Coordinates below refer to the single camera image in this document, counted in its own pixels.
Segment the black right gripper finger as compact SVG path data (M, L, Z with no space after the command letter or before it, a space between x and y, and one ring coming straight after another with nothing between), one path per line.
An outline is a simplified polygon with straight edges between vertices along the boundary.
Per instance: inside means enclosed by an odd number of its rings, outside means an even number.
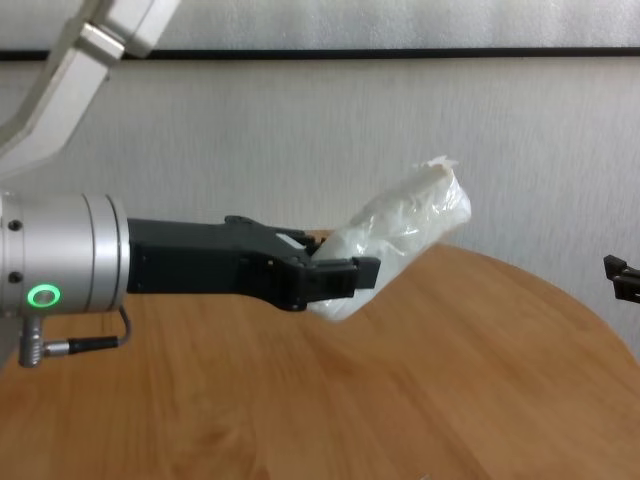
M640 302L640 273L626 261L607 255L603 259L606 278L612 283L615 298L633 303Z

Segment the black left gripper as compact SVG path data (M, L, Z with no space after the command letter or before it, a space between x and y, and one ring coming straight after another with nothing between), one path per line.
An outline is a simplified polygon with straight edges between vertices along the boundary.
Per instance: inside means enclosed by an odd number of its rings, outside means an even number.
M128 227L130 294L237 294L303 311L308 303L373 289L381 266L374 257L311 263L327 231L240 216L221 224L130 218Z

